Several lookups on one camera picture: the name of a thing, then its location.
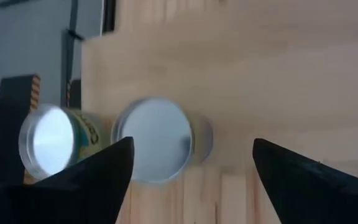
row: wooden board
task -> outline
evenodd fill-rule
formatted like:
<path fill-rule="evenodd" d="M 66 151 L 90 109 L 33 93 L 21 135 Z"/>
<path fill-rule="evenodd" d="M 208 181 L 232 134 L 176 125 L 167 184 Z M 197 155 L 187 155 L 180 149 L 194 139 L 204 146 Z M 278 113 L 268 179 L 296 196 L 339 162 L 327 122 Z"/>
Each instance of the wooden board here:
<path fill-rule="evenodd" d="M 167 185 L 131 183 L 116 223 L 254 223 L 252 201 L 245 175 L 192 167 Z"/>
<path fill-rule="evenodd" d="M 186 12 L 216 9 L 222 0 L 117 0 L 116 30 L 130 32 L 151 24 L 163 24 Z"/>
<path fill-rule="evenodd" d="M 233 1 L 89 40 L 82 65 L 85 110 L 116 116 L 136 99 L 165 96 L 214 129 L 206 167 L 160 189 L 132 184 L 120 222 L 278 223 L 250 175 L 255 138 L 318 161 L 358 160 L 358 1 Z M 192 178 L 209 168 L 233 175 L 215 174 L 218 212 Z"/>

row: tin can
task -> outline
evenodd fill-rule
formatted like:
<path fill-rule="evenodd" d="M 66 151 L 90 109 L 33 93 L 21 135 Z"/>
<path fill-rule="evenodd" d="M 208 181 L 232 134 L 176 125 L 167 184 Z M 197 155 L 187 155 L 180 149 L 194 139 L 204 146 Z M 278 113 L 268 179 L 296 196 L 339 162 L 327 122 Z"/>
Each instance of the tin can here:
<path fill-rule="evenodd" d="M 111 142 L 132 136 L 135 158 L 132 180 L 161 184 L 188 165 L 201 164 L 213 147 L 213 130 L 204 116 L 165 98 L 131 103 L 112 127 Z"/>
<path fill-rule="evenodd" d="M 97 116 L 55 105 L 40 105 L 24 120 L 19 154 L 30 175 L 42 180 L 109 146 Z"/>

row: gray wall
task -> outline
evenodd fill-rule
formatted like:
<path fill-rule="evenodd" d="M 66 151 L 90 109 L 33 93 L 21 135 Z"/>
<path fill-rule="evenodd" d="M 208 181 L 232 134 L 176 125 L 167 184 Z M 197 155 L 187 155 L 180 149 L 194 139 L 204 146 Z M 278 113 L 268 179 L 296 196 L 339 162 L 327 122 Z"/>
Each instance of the gray wall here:
<path fill-rule="evenodd" d="M 101 1 L 80 0 L 78 32 L 99 35 Z M 22 74 L 41 77 L 41 103 L 59 104 L 61 31 L 68 27 L 71 1 L 43 0 L 0 9 L 0 80 Z M 73 76 L 80 77 L 76 44 Z"/>

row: yellow and black striped tape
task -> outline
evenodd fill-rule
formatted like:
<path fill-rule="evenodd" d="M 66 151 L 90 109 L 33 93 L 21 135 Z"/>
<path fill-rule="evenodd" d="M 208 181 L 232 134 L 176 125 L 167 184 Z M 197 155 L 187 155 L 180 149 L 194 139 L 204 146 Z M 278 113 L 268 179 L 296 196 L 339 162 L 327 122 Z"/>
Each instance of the yellow and black striped tape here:
<path fill-rule="evenodd" d="M 31 95 L 30 95 L 30 112 L 35 111 L 38 108 L 39 96 L 40 96 L 40 77 L 34 75 L 31 83 Z M 33 184 L 36 180 L 28 173 L 27 170 L 24 171 L 24 183 Z"/>
<path fill-rule="evenodd" d="M 30 112 L 38 108 L 38 101 L 40 98 L 40 77 L 34 75 L 31 84 L 31 97 L 30 97 Z"/>
<path fill-rule="evenodd" d="M 67 107 L 69 107 L 70 106 L 70 90 L 71 90 L 71 83 L 70 82 L 68 82 L 67 83 L 67 93 L 66 93 L 66 98 L 67 98 L 67 100 L 66 100 L 66 102 L 67 102 Z"/>

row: hazard stripe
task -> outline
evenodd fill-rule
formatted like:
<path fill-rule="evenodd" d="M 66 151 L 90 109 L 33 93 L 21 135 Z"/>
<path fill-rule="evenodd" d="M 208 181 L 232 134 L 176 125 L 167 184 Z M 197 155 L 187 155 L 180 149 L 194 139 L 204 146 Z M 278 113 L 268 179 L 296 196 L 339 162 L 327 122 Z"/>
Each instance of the hazard stripe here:
<path fill-rule="evenodd" d="M 30 112 L 35 111 L 38 108 L 38 100 L 40 98 L 40 77 L 34 76 L 31 84 L 31 96 L 30 96 Z"/>
<path fill-rule="evenodd" d="M 71 89 L 71 83 L 67 83 L 67 94 L 66 94 L 67 107 L 70 106 L 70 89 Z"/>

